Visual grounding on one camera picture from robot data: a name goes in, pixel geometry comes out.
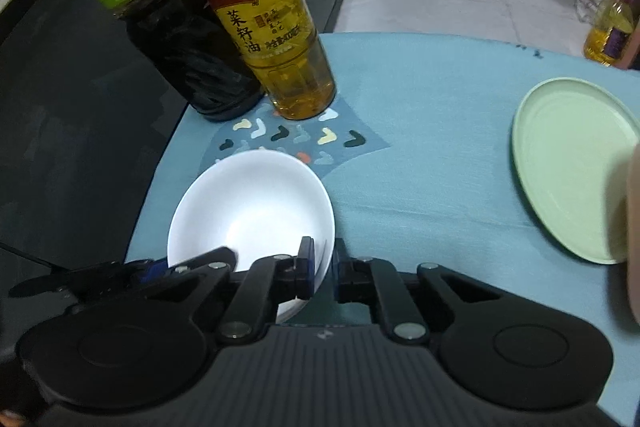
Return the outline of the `shallow white bowl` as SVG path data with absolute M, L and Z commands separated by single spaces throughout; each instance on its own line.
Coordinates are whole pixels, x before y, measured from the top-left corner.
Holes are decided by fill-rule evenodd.
M 217 162 L 182 196 L 167 243 L 171 268 L 211 255 L 244 279 L 263 257 L 298 253 L 303 236 L 314 240 L 314 292 L 332 258 L 334 211 L 318 176 L 303 161 L 277 150 L 250 150 Z M 308 300 L 278 306 L 287 320 Z

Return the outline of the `green round plate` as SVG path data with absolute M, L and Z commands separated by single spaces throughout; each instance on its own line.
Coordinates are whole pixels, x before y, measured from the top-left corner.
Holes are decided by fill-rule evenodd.
M 585 80 L 546 80 L 518 106 L 518 181 L 539 221 L 575 256 L 598 265 L 627 260 L 627 171 L 638 144 L 630 109 Z

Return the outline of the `light blue tablecloth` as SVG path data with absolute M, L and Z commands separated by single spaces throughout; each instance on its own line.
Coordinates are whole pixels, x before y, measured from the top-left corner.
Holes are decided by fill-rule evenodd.
M 540 224 L 513 169 L 511 127 L 526 93 L 552 78 L 590 81 L 637 110 L 638 74 L 456 36 L 331 34 L 322 42 L 340 101 L 385 142 L 322 174 L 350 253 L 404 271 L 436 262 L 591 322 L 614 350 L 601 407 L 637 425 L 639 327 L 625 268 L 579 259 Z

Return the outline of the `dark vinegar bottle green label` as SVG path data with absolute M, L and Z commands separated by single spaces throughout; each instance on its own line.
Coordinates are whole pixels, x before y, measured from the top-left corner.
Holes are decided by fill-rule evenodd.
M 252 109 L 262 86 L 207 0 L 99 0 L 131 43 L 203 117 L 227 121 Z

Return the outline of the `oil bottle on floor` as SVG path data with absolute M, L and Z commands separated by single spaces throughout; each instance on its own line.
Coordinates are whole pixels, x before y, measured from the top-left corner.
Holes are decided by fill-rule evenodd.
M 634 31 L 631 0 L 602 0 L 584 44 L 585 58 L 611 66 L 623 55 Z

